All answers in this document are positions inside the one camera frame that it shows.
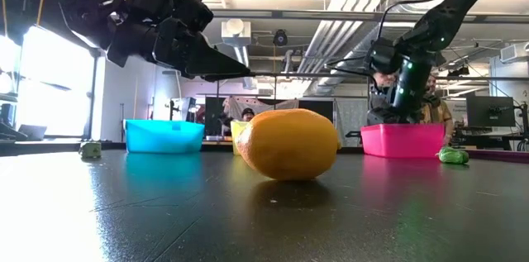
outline black tabletop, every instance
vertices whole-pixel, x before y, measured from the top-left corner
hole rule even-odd
[[[529,165],[339,155],[282,183],[229,153],[0,158],[1,261],[523,261]]]

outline green object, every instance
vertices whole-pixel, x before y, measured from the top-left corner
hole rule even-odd
[[[469,153],[445,146],[437,154],[439,160],[445,164],[466,164],[469,162]]]
[[[79,153],[83,159],[87,158],[101,158],[101,143],[90,141],[81,143]]]

